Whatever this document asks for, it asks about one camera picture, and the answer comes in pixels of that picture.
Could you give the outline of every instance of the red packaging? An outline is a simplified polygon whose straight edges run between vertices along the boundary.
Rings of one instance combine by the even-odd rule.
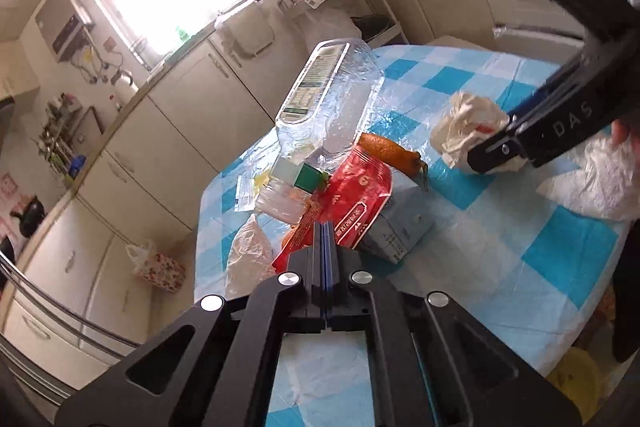
[[[277,272],[287,267],[289,254],[313,242],[313,223],[334,222],[335,242],[354,248],[369,230],[371,223],[391,195],[391,168],[356,146],[329,179],[326,190],[319,195],[320,215],[303,216],[296,233],[282,253],[273,261]]]

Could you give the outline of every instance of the crumpled tissue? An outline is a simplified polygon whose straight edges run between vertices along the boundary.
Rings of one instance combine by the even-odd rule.
[[[258,283],[274,275],[271,243],[255,214],[240,227],[226,261],[227,299],[249,295]]]
[[[466,162],[469,150],[509,123],[509,116],[493,100],[468,92],[456,92],[451,108],[431,131],[430,143],[449,168],[474,172]],[[490,172],[517,171],[526,159],[516,156]]]
[[[575,214],[631,221],[640,218],[640,176],[627,140],[614,146],[596,134],[567,153],[580,168],[543,181],[538,193]]]

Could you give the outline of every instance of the silver screw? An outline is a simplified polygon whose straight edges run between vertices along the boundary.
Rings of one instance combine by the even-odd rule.
[[[351,274],[351,280],[356,284],[369,284],[373,280],[373,276],[369,272],[360,270]]]
[[[222,308],[222,304],[224,301],[222,297],[218,295],[207,295],[202,301],[200,301],[200,305],[204,311],[214,312]]]
[[[293,286],[300,282],[300,275],[293,272],[284,272],[278,276],[278,282],[283,286]]]
[[[436,308],[444,308],[449,304],[449,297],[442,292],[433,292],[427,300],[431,306],[436,306]]]

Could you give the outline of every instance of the table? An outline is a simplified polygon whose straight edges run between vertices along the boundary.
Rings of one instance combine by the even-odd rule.
[[[576,216],[536,193],[543,179],[575,168],[557,158],[540,169],[496,175],[447,168],[431,128],[457,90],[510,110],[557,66],[494,52],[432,46],[375,51],[385,84],[370,131],[418,150],[428,163],[433,226],[397,266],[367,257],[367,269],[404,292],[442,290],[543,375],[592,314],[620,256],[628,223]],[[234,212],[238,176],[278,154],[275,131],[216,177],[202,196],[195,298],[224,295],[226,258],[250,213]],[[260,216],[274,253],[288,226]],[[372,426],[363,333],[287,335],[268,426]]]

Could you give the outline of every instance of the person's hand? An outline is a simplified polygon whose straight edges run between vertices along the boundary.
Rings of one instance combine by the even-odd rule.
[[[636,157],[636,165],[640,166],[640,134],[636,130],[622,123],[620,120],[615,120],[611,123],[611,140],[613,145],[620,145],[623,141],[629,138],[631,135],[631,150]]]

